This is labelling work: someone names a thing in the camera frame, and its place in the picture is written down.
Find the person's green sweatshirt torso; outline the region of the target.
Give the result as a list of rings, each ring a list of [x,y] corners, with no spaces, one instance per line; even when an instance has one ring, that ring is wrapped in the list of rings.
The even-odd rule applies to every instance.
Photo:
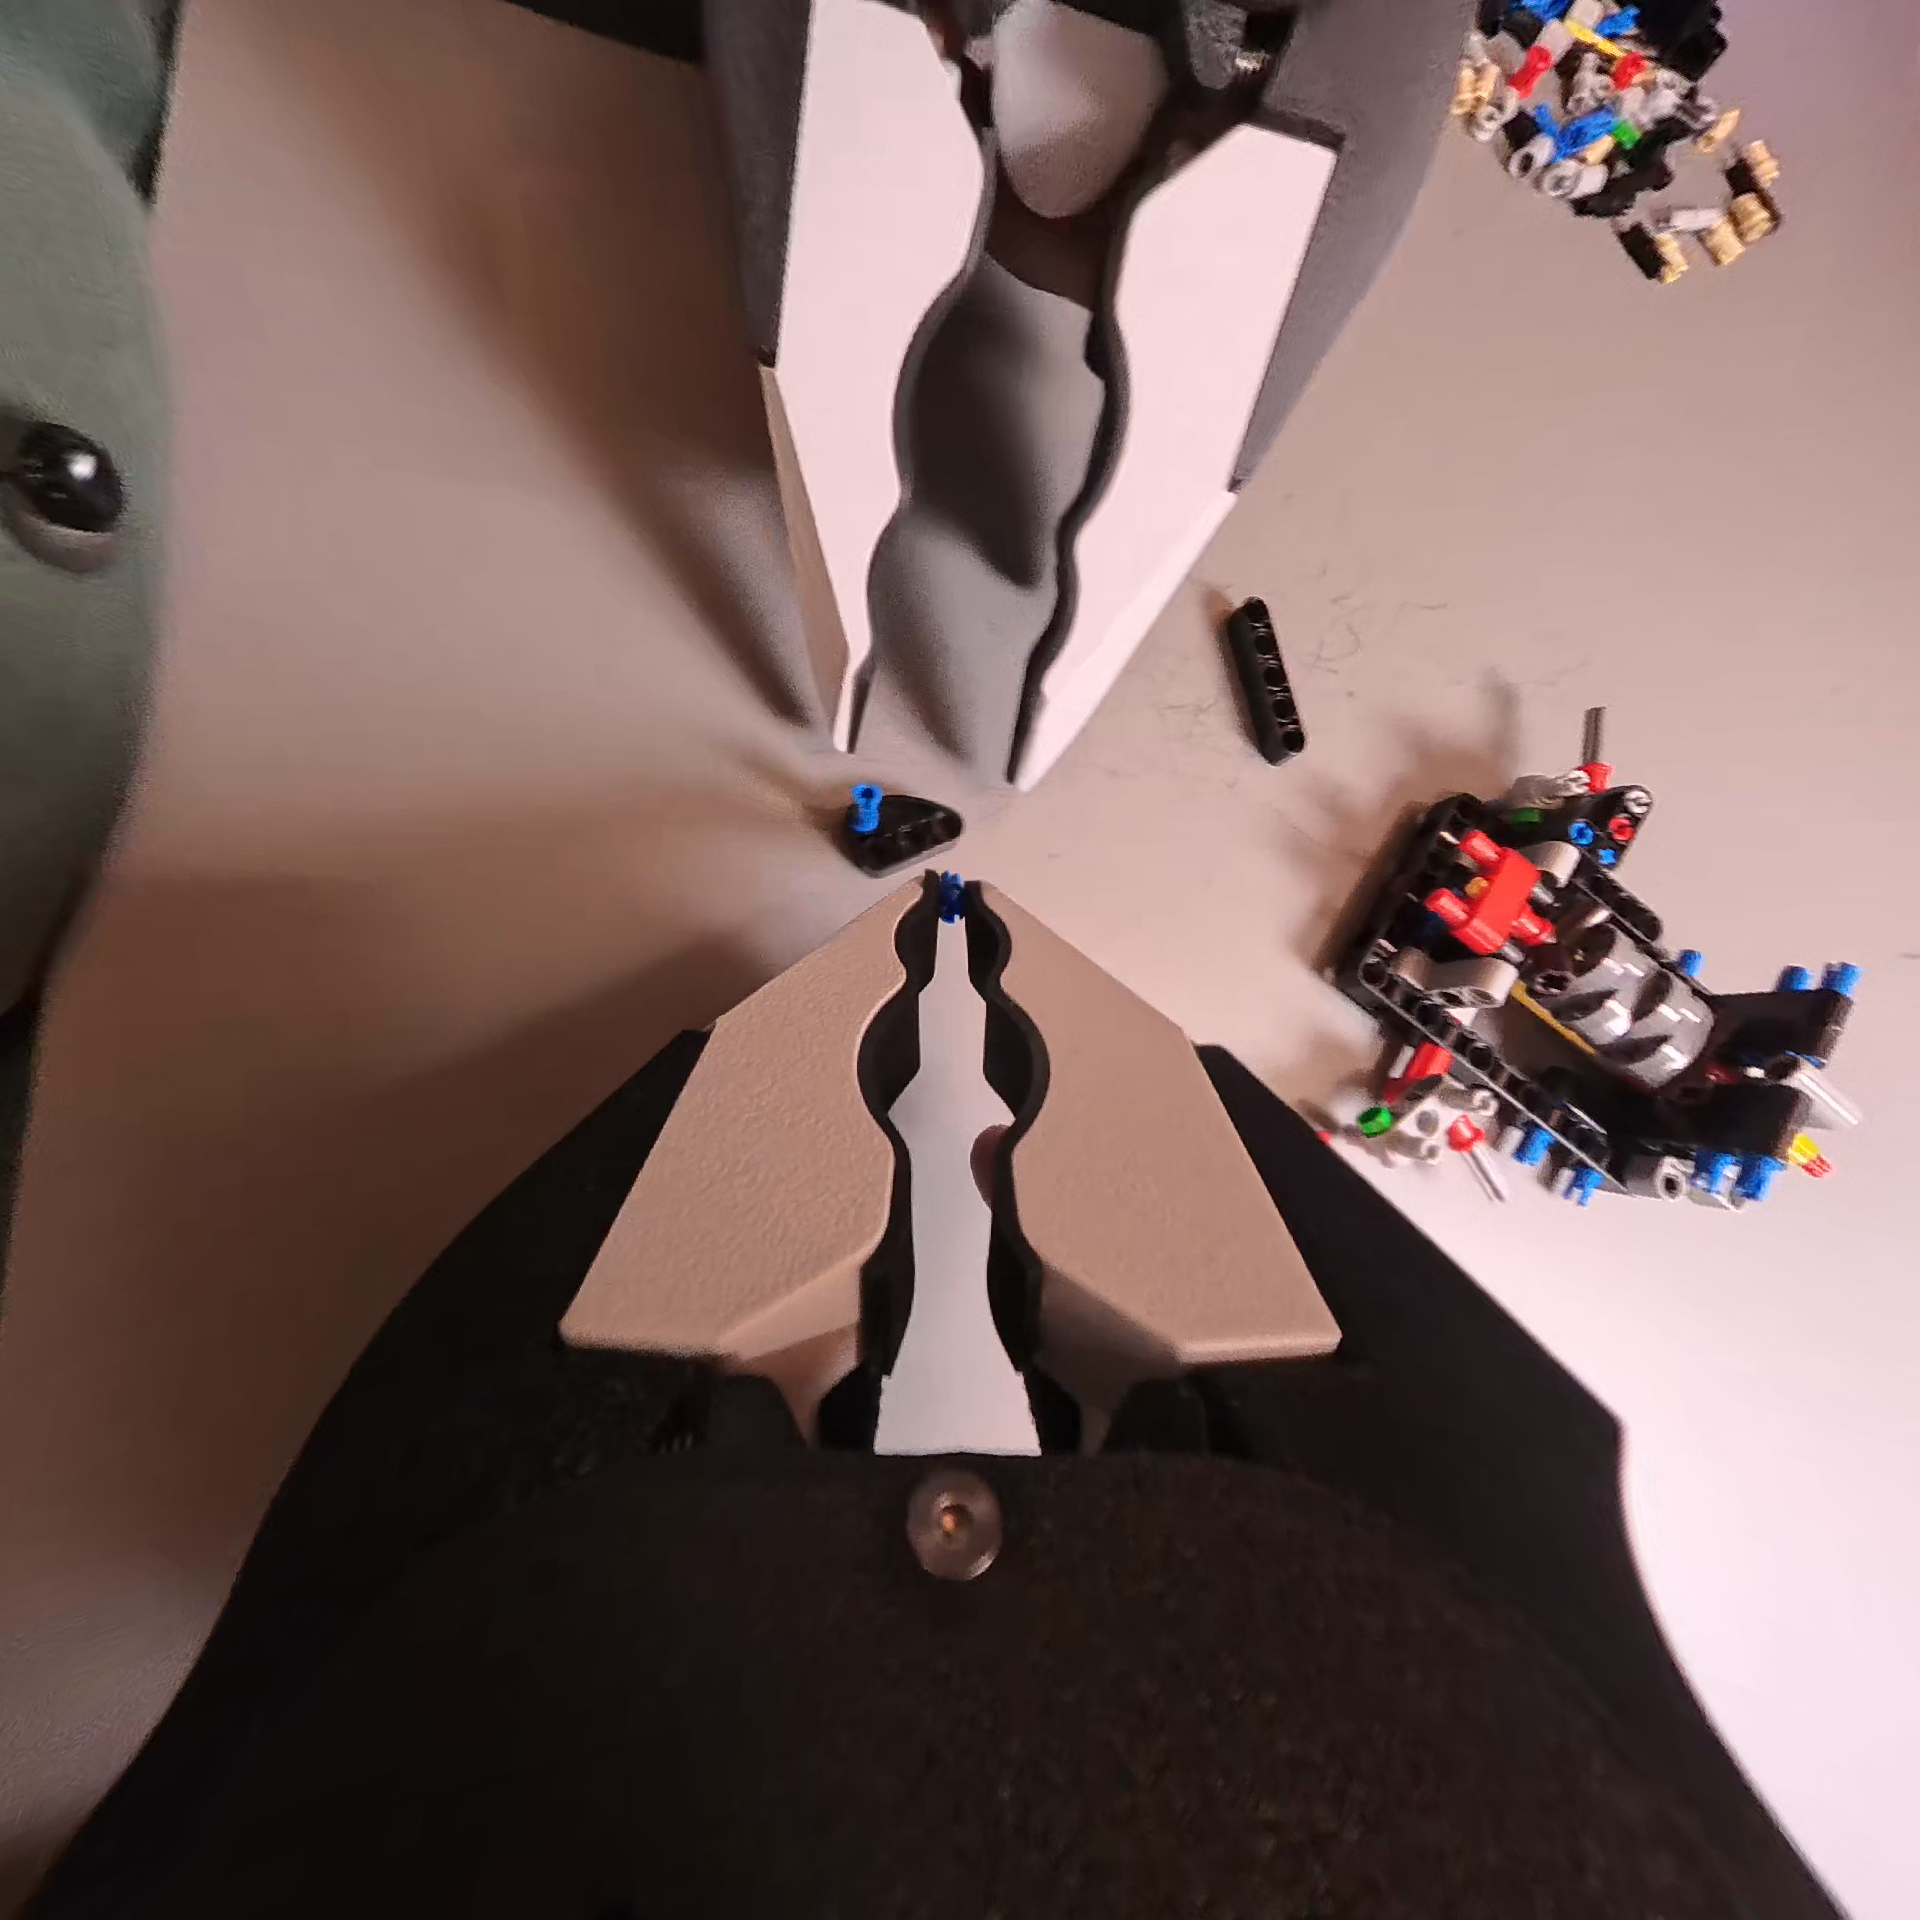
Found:
[[[136,770],[169,490],[151,253],[181,6],[3,6],[3,1013],[36,1019]]]

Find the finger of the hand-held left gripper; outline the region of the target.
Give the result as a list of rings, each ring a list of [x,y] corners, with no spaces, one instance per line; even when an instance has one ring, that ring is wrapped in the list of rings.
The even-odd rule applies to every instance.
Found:
[[[809,6],[781,318],[760,369],[802,637],[832,750],[872,683],[872,565],[909,482],[902,397],[972,269],[991,137],[921,13]]]
[[[1233,506],[1336,147],[1233,126],[1140,184],[1093,311],[1105,411],[1029,663],[1012,788],[1087,729]]]

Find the person's left hand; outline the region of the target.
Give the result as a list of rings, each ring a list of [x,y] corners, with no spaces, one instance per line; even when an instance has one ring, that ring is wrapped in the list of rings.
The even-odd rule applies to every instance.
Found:
[[[997,192],[985,257],[1037,293],[1097,311],[1112,253],[1115,212],[1107,203],[1071,216],[1039,216],[1009,191]]]

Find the grey lego connector assembly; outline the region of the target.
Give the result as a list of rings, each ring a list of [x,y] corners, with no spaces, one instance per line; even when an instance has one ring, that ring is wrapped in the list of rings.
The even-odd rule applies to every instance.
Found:
[[[1382,1165],[1457,1165],[1501,1206],[1505,1181],[1493,1152],[1498,1118],[1494,1092],[1428,1077],[1391,1098],[1377,1098],[1353,1118],[1326,1126],[1318,1139],[1365,1152]]]

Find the black triangular lego piece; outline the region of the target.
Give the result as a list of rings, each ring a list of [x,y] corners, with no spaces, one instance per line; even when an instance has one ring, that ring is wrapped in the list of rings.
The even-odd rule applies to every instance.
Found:
[[[882,792],[880,828],[871,838],[847,832],[844,819],[836,827],[836,844],[844,857],[865,875],[880,879],[921,866],[934,852],[951,848],[966,832],[960,813],[942,802],[911,795]]]

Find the lego car chassis assembly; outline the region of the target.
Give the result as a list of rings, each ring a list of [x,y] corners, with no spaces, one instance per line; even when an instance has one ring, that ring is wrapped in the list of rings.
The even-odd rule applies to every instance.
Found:
[[[1448,795],[1395,832],[1323,961],[1384,1045],[1361,1109],[1428,1077],[1494,1092],[1498,1168],[1575,1206],[1740,1214],[1833,1175],[1819,1138],[1858,1123],[1827,1077],[1858,968],[1708,986],[1621,882],[1650,808],[1591,708],[1566,770]]]

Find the black lego beam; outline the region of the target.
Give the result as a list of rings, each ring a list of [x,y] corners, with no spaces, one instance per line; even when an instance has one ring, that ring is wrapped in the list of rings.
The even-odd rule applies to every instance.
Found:
[[[1287,765],[1304,753],[1302,716],[1264,598],[1248,596],[1223,621],[1223,645],[1245,708],[1256,753]]]

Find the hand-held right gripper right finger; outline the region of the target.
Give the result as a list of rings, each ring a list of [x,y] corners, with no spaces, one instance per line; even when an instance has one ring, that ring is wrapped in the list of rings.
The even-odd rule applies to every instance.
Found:
[[[985,882],[966,949],[1012,1130],[989,1307],[1034,1425],[1109,1427],[1155,1382],[1331,1355],[1336,1318],[1187,1032]]]

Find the pile of small lego pieces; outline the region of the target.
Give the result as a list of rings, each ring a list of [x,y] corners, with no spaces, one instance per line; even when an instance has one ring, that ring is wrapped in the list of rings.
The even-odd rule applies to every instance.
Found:
[[[1726,45],[1717,2],[1481,2],[1451,116],[1505,180],[1672,286],[1782,228],[1777,155],[1711,88]]]

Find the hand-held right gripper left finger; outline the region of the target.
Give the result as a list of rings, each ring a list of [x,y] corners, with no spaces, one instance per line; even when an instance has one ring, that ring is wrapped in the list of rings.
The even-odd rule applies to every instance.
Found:
[[[588,1263],[562,1340],[781,1387],[872,1427],[915,1304],[893,1106],[922,1067],[942,885],[896,886],[716,1019]]]

